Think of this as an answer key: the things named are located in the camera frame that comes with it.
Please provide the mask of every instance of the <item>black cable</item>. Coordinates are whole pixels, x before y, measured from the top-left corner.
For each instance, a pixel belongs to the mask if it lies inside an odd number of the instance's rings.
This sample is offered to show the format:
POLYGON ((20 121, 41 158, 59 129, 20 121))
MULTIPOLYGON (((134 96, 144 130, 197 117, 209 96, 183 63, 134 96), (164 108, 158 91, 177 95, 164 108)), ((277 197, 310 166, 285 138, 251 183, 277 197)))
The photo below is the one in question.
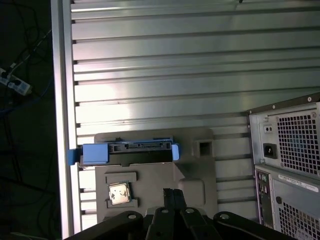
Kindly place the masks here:
POLYGON ((41 226, 41 213, 46 208, 46 206, 51 203, 52 200, 53 198, 51 197, 47 201, 45 201, 36 216, 36 226, 39 229, 39 232, 41 233, 41 235, 46 239, 52 239, 52 238, 49 234, 45 233, 44 229, 41 226))
POLYGON ((52 41, 49 41, 50 35, 47 32, 45 32, 43 29, 40 28, 40 29, 38 29, 38 31, 44 36, 44 37, 42 37, 43 38, 42 42, 46 43, 46 45, 45 45, 45 49, 37 47, 37 50, 42 50, 44 52, 44 55, 42 56, 39 52, 33 51, 32 54, 33 54, 34 58, 38 58, 39 60, 36 62, 30 61, 30 65, 37 65, 38 63, 40 63, 42 61, 48 62, 47 57, 48 57, 48 53, 50 50, 49 43, 51 43, 52 41))
POLYGON ((0 4, 4 4, 4 5, 11 5, 11 6, 14 6, 20 19, 21 19, 21 22, 22 22, 22 26, 23 26, 23 30, 24 30, 24 41, 26 42, 26 45, 27 45, 27 48, 29 50, 31 50, 31 46, 36 43, 40 37, 40 32, 38 31, 40 29, 39 27, 39 21, 38 21, 38 17, 37 17, 37 13, 36 11, 30 7, 30 6, 27 6, 27 5, 24 5, 24 4, 19 4, 19 3, 16 3, 15 0, 12 0, 12 2, 4 2, 4 1, 0 1, 0 4), (29 36, 28 36, 28 31, 30 31, 30 28, 27 28, 26 25, 25 25, 25 19, 22 15, 22 12, 20 11, 19 7, 21 8, 25 8, 25 9, 29 9, 32 11, 32 14, 33 14, 33 19, 34 19, 34 23, 35 23, 35 28, 37 29, 37 33, 36 33, 36 38, 34 41, 30 42, 29 40, 29 36))
POLYGON ((231 229, 236 229, 236 230, 239 230, 240 232, 243 232, 245 234, 248 234, 256 239, 259 239, 259 240, 266 240, 266 238, 262 237, 262 236, 259 236, 253 232, 250 232, 250 231, 247 231, 245 229, 243 229, 242 227, 238 227, 238 226, 234 226, 234 225, 231 225, 231 224, 228 224, 226 222, 223 222, 223 221, 218 221, 218 224, 221 224, 223 226, 226 226, 228 228, 231 228, 231 229))
POLYGON ((42 39, 39 40, 39 41, 35 44, 34 48, 32 49, 31 53, 30 53, 28 56, 26 56, 26 57, 25 57, 22 61, 20 61, 18 64, 15 64, 14 66, 13 66, 13 64, 11 65, 10 71, 8 71, 9 73, 7 73, 7 75, 9 76, 9 78, 10 78, 10 76, 14 73, 14 71, 15 71, 17 68, 19 68, 22 64, 24 64, 28 59, 32 58, 33 54, 37 51, 37 49, 39 48, 39 46, 47 39, 47 37, 48 37, 51 33, 52 33, 52 30, 50 29, 50 30, 45 34, 45 36, 42 37, 42 39))
POLYGON ((12 150, 12 153, 13 153, 12 166, 13 166, 14 174, 15 174, 16 179, 19 182, 22 182, 23 178, 22 178, 20 164, 19 164, 18 157, 17 157, 16 146, 15 146, 15 143, 13 141, 13 137, 12 137, 12 133, 11 133, 11 126, 10 126, 9 119, 8 119, 7 115, 5 115, 4 118, 3 118, 3 125, 4 125, 4 131, 5 131, 6 140, 8 142, 8 145, 11 147, 11 150, 12 150))
POLYGON ((57 197, 55 201, 55 208, 53 214, 53 229, 56 233, 61 234, 61 212, 59 197, 57 197))
POLYGON ((48 92, 50 86, 52 85, 53 81, 54 81, 54 77, 53 77, 53 74, 52 74, 52 75, 51 75, 51 79, 50 79, 48 85, 46 86, 45 90, 42 92, 42 94, 41 94, 40 97, 37 97, 37 98, 35 98, 34 100, 30 100, 30 101, 27 101, 27 102, 25 102, 25 103, 22 103, 22 104, 20 104, 20 105, 18 105, 18 106, 16 106, 16 107, 12 107, 11 109, 2 111, 2 112, 0 112, 0 113, 2 113, 2 115, 0 115, 0 117, 5 116, 5 115, 7 115, 7 114, 10 114, 10 113, 12 113, 13 111, 16 111, 16 110, 18 110, 18 109, 21 109, 21 108, 23 108, 23 107, 27 107, 27 106, 30 106, 30 105, 32 105, 32 104, 35 104, 36 102, 38 102, 38 101, 40 101, 41 99, 43 99, 44 96, 46 95, 46 93, 48 92))
POLYGON ((43 31, 43 34, 44 34, 44 37, 42 38, 43 41, 41 44, 46 42, 46 49, 45 49, 44 56, 39 55, 36 50, 33 50, 30 54, 30 57, 27 59, 27 61, 25 63, 25 81, 29 84, 31 83, 31 81, 30 81, 30 68, 31 68, 31 66, 37 65, 37 64, 41 63, 42 61, 48 63, 48 61, 46 60, 46 56, 48 55, 48 52, 49 52, 49 36, 50 35, 45 33, 44 31, 43 31), (32 62, 32 59, 37 58, 37 55, 40 57, 39 60, 36 62, 32 62))
POLYGON ((53 165, 53 161, 54 161, 54 156, 56 153, 56 147, 54 147, 51 157, 50 157, 50 162, 49 162, 49 167, 48 167, 48 177, 46 179, 46 183, 45 183, 45 187, 44 187, 44 191, 42 192, 41 196, 39 198, 37 198, 36 200, 32 201, 32 202, 27 202, 27 203, 14 203, 13 205, 11 205, 11 207, 25 207, 28 205, 33 205, 36 204, 37 202, 39 202, 47 193, 48 193, 48 186, 50 183, 50 175, 51 175, 51 169, 52 169, 52 165, 53 165))
POLYGON ((4 89, 4 94, 3 94, 3 107, 2 109, 5 110, 6 109, 6 103, 7 103, 7 94, 8 94, 8 90, 9 90, 9 84, 12 83, 12 81, 8 81, 5 85, 5 89, 4 89))
POLYGON ((49 239, 55 239, 55 235, 52 231, 52 226, 55 222, 54 214, 55 214, 55 206, 56 206, 57 198, 55 197, 50 203, 50 210, 48 216, 48 235, 50 236, 49 239))
POLYGON ((53 192, 53 191, 49 191, 49 190, 47 190, 47 189, 43 189, 43 188, 40 188, 40 187, 37 187, 37 186, 33 186, 33 185, 30 185, 30 184, 27 184, 27 183, 23 183, 23 182, 20 182, 20 181, 18 181, 18 180, 10 179, 10 178, 5 177, 5 176, 0 176, 0 180, 2 180, 2 181, 4 181, 4 182, 11 183, 11 184, 15 184, 15 185, 18 185, 18 186, 27 188, 27 189, 39 191, 39 192, 41 192, 41 193, 44 192, 44 193, 50 194, 50 195, 56 194, 56 193, 53 192))

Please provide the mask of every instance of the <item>metal slat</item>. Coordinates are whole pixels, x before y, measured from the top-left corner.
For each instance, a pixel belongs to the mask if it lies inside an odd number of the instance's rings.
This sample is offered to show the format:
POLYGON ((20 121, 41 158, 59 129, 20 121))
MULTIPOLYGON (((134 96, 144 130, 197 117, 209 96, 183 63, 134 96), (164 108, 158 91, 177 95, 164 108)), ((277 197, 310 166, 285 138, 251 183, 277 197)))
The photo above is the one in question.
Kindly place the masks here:
POLYGON ((81 210, 86 211, 86 210, 96 210, 97 209, 97 204, 95 200, 92 201, 82 201, 81 202, 81 210))
POLYGON ((269 71, 281 69, 297 69, 297 68, 316 68, 320 65, 320 59, 296 60, 296 61, 276 61, 276 62, 256 62, 256 63, 229 63, 220 65, 207 66, 186 66, 186 67, 163 67, 163 68, 147 68, 147 69, 127 69, 123 71, 103 71, 95 73, 80 73, 74 76, 75 81, 88 80, 114 80, 125 78, 152 77, 152 76, 172 76, 172 75, 192 75, 197 78, 200 74, 220 74, 229 73, 237 74, 237 72, 269 71))
POLYGON ((256 183, 254 179, 251 180, 239 180, 239 181, 223 181, 217 182, 216 189, 217 191, 226 191, 226 190, 237 190, 237 189, 247 189, 255 188, 256 183))
POLYGON ((73 45, 73 59, 253 51, 319 46, 320 31, 100 40, 73 45))
POLYGON ((82 192, 80 193, 80 200, 81 201, 90 201, 95 200, 97 198, 96 192, 82 192))
POLYGON ((272 30, 279 28, 298 29, 319 27, 319 12, 266 13, 252 15, 164 17, 155 19, 129 19, 118 21, 77 22, 72 25, 74 40, 152 36, 168 34, 195 34, 224 31, 272 30))
POLYGON ((92 102, 80 104, 75 108, 77 123, 94 123, 104 121, 119 121, 130 119, 165 118, 182 116, 199 116, 209 114, 226 114, 245 111, 260 105, 280 102, 292 97, 318 92, 319 88, 281 91, 239 93, 225 95, 209 95, 207 97, 186 97, 177 99, 149 99, 141 101, 92 102))
POLYGON ((227 64, 255 64, 273 62, 276 67, 278 61, 298 61, 318 59, 320 49, 281 49, 281 50, 260 50, 250 52, 223 52, 205 53, 199 55, 170 55, 170 56, 147 56, 133 58, 95 59, 81 60, 74 65, 76 81, 81 81, 78 73, 119 71, 148 68, 169 68, 169 67, 196 67, 206 65, 227 65, 227 64))
POLYGON ((254 167, 250 158, 215 162, 216 178, 238 178, 253 175, 254 167))
POLYGON ((168 79, 168 77, 166 79, 164 76, 163 78, 154 80, 145 79, 140 81, 81 84, 74 87, 74 94, 76 102, 85 102, 299 89, 306 85, 309 87, 319 87, 320 83, 315 81, 315 78, 319 74, 320 70, 314 69, 305 71, 253 72, 251 74, 237 72, 213 76, 177 76, 174 79, 168 79))
POLYGON ((96 189, 95 170, 79 171, 79 188, 80 189, 96 189))
POLYGON ((133 16, 155 16, 155 15, 180 15, 197 13, 220 13, 233 14, 234 11, 285 11, 291 9, 308 10, 319 6, 319 2, 308 1, 256 1, 250 4, 238 4, 237 2, 197 1, 197 4, 189 5, 185 1, 175 0, 168 5, 167 1, 123 1, 120 4, 114 2, 82 4, 75 1, 71 5, 72 19, 101 19, 101 18, 120 18, 133 16))
POLYGON ((132 122, 99 122, 97 124, 82 124, 77 129, 79 137, 88 135, 94 136, 98 133, 110 133, 121 131, 139 131, 139 130, 156 130, 156 129, 174 129, 174 128, 189 128, 189 127, 222 127, 222 126, 238 126, 246 125, 247 120, 243 116, 234 115, 233 117, 226 116, 198 116, 189 118, 170 118, 170 119, 146 119, 143 121, 132 122))
MULTIPOLYGON (((213 148, 216 158, 250 154, 250 142, 247 137, 215 140, 213 148)), ((217 163, 221 165, 229 163, 228 161, 225 163, 224 161, 221 162, 222 163, 219 163, 217 161, 217 163)))
POLYGON ((218 191, 218 202, 219 201, 238 202, 240 199, 242 201, 246 199, 252 199, 256 197, 256 193, 257 192, 253 187, 218 191))
POLYGON ((97 224, 96 214, 82 215, 82 230, 88 229, 97 224))
MULTIPOLYGON (((104 126, 100 125, 99 129, 106 129, 106 127, 109 127, 108 131, 103 131, 103 132, 121 132, 124 130, 123 126, 118 126, 121 129, 114 128, 112 125, 104 126)), ((132 131, 132 130, 137 130, 135 126, 128 126, 129 128, 126 129, 126 131, 132 131)), ((145 125, 142 126, 143 130, 151 130, 154 128, 146 128, 145 125)), ((228 135, 228 134, 247 134, 249 133, 249 129, 247 125, 236 125, 236 126, 220 126, 220 127, 210 127, 210 129, 213 131, 214 135, 228 135)), ((79 136, 77 138, 77 144, 78 145, 83 145, 83 144, 93 144, 95 142, 95 135, 86 135, 86 136, 79 136)))

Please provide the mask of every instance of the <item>cable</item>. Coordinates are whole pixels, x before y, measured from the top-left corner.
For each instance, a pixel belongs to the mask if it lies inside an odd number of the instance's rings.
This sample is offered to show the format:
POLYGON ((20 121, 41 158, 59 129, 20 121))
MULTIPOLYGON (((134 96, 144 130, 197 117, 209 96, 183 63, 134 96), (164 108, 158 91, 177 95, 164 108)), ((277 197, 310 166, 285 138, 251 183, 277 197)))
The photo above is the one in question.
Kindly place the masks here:
POLYGON ((27 235, 27 234, 24 234, 24 233, 21 233, 21 232, 10 232, 10 234, 12 235, 16 235, 16 236, 19 236, 19 237, 26 237, 26 238, 33 238, 33 239, 40 239, 40 240, 48 240, 47 238, 44 238, 44 237, 39 237, 39 236, 31 236, 31 235, 27 235))
POLYGON ((21 104, 19 106, 12 107, 10 109, 4 109, 4 110, 0 111, 0 114, 6 115, 6 114, 12 113, 13 111, 16 111, 18 109, 21 109, 21 108, 30 106, 32 104, 35 104, 36 102, 41 100, 46 95, 46 93, 47 93, 49 87, 51 86, 52 82, 53 82, 53 76, 51 77, 51 79, 50 79, 48 85, 46 86, 45 90, 43 91, 43 93, 39 97, 35 98, 34 100, 28 101, 28 102, 26 102, 24 104, 21 104))
POLYGON ((50 203, 50 211, 49 211, 49 218, 48 218, 48 235, 50 237, 50 239, 55 239, 55 234, 54 232, 56 232, 56 226, 55 223, 59 222, 59 220, 55 220, 55 212, 57 209, 57 201, 59 200, 59 197, 55 197, 54 199, 52 199, 51 203, 50 203))
POLYGON ((32 73, 31 71, 31 67, 35 66, 41 62, 45 62, 50 64, 52 61, 52 48, 50 47, 50 43, 52 41, 49 41, 50 36, 47 35, 47 37, 45 37, 45 39, 43 40, 43 42, 39 45, 39 47, 32 52, 32 55, 28 58, 28 60, 25 62, 25 82, 31 84, 31 77, 30 74, 32 73))
POLYGON ((21 19, 21 22, 22 22, 22 26, 23 26, 23 30, 24 30, 24 41, 26 42, 26 45, 27 45, 27 48, 28 49, 31 49, 31 45, 33 45, 35 42, 38 41, 39 39, 39 36, 40 36, 40 33, 39 33, 39 21, 38 21, 38 17, 37 17, 37 13, 36 11, 30 7, 30 6, 27 6, 27 5, 24 5, 24 4, 19 4, 19 3, 16 3, 15 0, 12 0, 12 2, 4 2, 4 1, 0 1, 0 4, 4 4, 4 5, 11 5, 11 6, 14 6, 20 19, 21 19), (19 7, 21 8, 25 8, 25 9, 29 9, 32 11, 33 13, 33 19, 34 19, 34 23, 35 23, 35 28, 37 29, 37 34, 36 34, 36 38, 35 40, 33 41, 33 43, 30 43, 29 42, 29 38, 28 38, 28 28, 26 27, 25 25, 25 19, 22 15, 22 12, 20 11, 19 7))
POLYGON ((48 177, 46 179, 46 183, 45 183, 45 186, 44 186, 44 190, 41 194, 40 197, 38 197, 36 200, 32 201, 32 202, 27 202, 27 203, 15 203, 15 204, 12 204, 11 207, 25 207, 25 206, 28 206, 28 205, 32 205, 32 204, 36 204, 37 202, 39 202, 46 194, 47 194, 47 191, 48 191, 48 186, 49 186, 49 183, 50 183, 50 175, 51 175, 51 169, 52 169, 52 164, 53 164, 53 160, 54 160, 54 156, 55 156, 55 153, 56 153, 56 147, 54 147, 53 151, 52 151, 52 154, 51 154, 51 157, 49 159, 49 167, 48 167, 48 177))
POLYGON ((50 204, 50 202, 53 200, 53 198, 49 198, 43 205, 42 207, 40 208, 37 216, 36 216, 36 225, 40 231, 40 233, 42 234, 42 236, 45 236, 47 239, 50 239, 50 236, 48 234, 45 233, 45 231, 43 230, 42 226, 41 226, 41 213, 42 211, 46 208, 46 206, 48 204, 50 204))
POLYGON ((37 187, 37 186, 33 186, 33 185, 30 185, 30 184, 27 184, 27 183, 23 183, 23 182, 20 182, 20 181, 17 181, 17 180, 13 180, 13 179, 10 179, 10 178, 5 177, 5 176, 0 176, 0 180, 5 181, 5 182, 9 182, 11 184, 15 184, 15 185, 18 185, 18 186, 21 186, 21 187, 24 187, 24 188, 28 188, 28 189, 32 189, 32 190, 35 190, 35 191, 39 191, 39 192, 42 192, 42 193, 45 192, 46 194, 51 194, 51 195, 56 194, 53 191, 49 191, 47 189, 43 189, 43 188, 40 188, 40 187, 37 187))
POLYGON ((27 57, 25 57, 21 62, 19 62, 17 65, 15 65, 12 70, 8 73, 8 79, 10 79, 11 75, 14 73, 14 71, 20 67, 25 61, 27 61, 32 54, 35 53, 35 51, 37 50, 37 48, 39 47, 39 45, 47 38, 47 36, 52 32, 52 29, 50 29, 46 35, 35 45, 35 47, 33 48, 33 50, 29 53, 29 55, 27 57))
POLYGON ((3 95, 3 109, 6 109, 6 103, 7 103, 7 93, 8 93, 8 90, 9 90, 9 85, 10 84, 14 84, 16 86, 20 85, 21 82, 19 80, 8 80, 7 79, 7 83, 5 85, 5 89, 4 89, 4 95, 3 95))
POLYGON ((15 177, 19 182, 22 182, 23 178, 22 178, 22 173, 21 173, 21 169, 20 169, 20 164, 18 161, 16 147, 15 147, 15 144, 13 141, 11 127, 10 127, 10 123, 9 123, 9 119, 8 119, 7 115, 4 116, 3 124, 4 124, 4 131, 5 131, 6 140, 7 140, 8 144, 11 147, 11 150, 13 152, 12 166, 13 166, 13 170, 15 173, 15 177))
POLYGON ((254 238, 256 238, 256 239, 266 240, 264 237, 258 236, 258 235, 256 235, 255 233, 250 232, 250 231, 247 231, 247 230, 245 230, 245 229, 243 229, 243 228, 241 228, 241 227, 234 226, 234 225, 228 224, 228 223, 223 222, 223 221, 217 221, 217 222, 218 222, 219 224, 221 224, 221 225, 223 225, 223 226, 226 226, 226 227, 229 227, 229 228, 231 228, 231 229, 239 230, 240 232, 243 232, 243 233, 245 233, 245 234, 248 234, 248 235, 250 235, 250 236, 252 236, 252 237, 254 237, 254 238))

